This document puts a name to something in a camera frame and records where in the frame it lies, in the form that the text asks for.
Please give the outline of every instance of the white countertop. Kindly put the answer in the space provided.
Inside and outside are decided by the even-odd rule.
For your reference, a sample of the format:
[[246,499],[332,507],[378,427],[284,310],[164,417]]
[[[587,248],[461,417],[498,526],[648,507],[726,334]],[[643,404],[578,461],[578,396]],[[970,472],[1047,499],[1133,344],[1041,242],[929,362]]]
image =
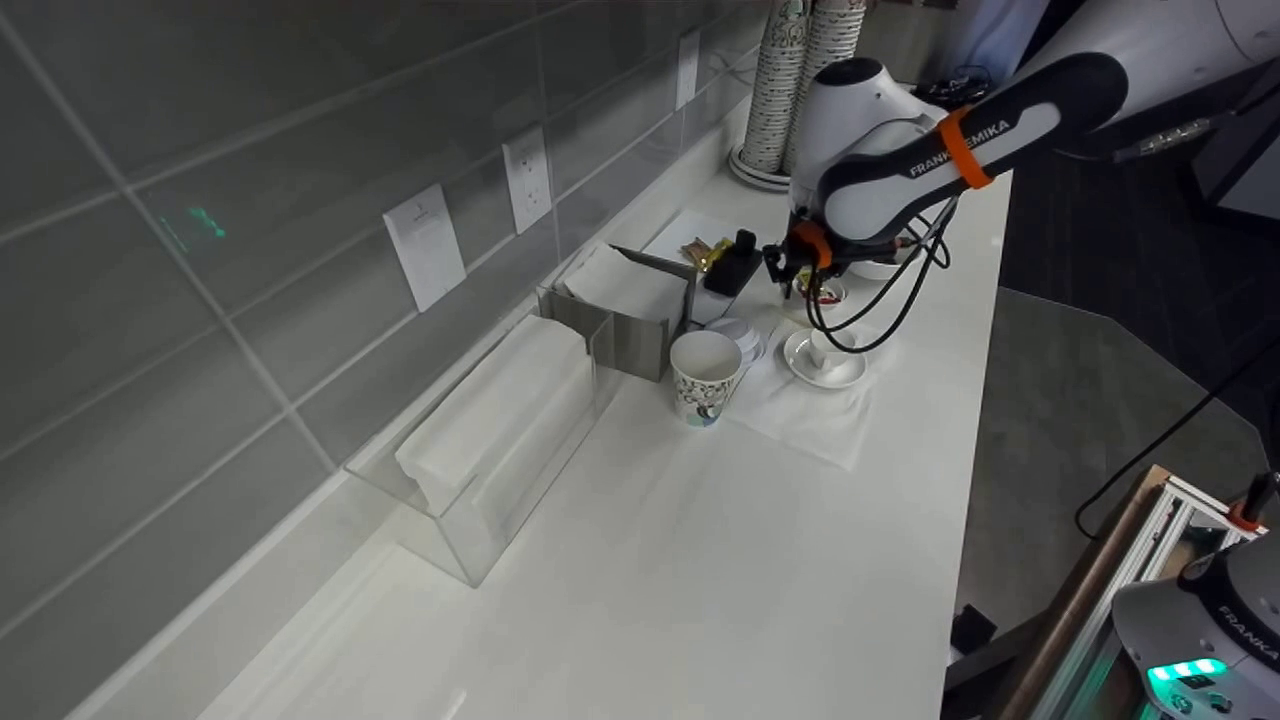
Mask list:
[[[731,181],[693,207],[784,226]],[[280,673],[206,715],[937,715],[1002,207],[1009,181],[963,197],[957,267],[873,362],[847,468],[737,420],[679,427],[663,389],[624,382],[474,594],[371,539],[272,648]]]

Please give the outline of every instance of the white mug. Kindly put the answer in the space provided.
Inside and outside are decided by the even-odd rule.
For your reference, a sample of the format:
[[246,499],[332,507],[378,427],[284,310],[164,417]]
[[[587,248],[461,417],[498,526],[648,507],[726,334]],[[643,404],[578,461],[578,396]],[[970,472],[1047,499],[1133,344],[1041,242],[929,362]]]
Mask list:
[[745,382],[745,353],[722,334],[684,334],[673,344],[674,417],[717,426]]

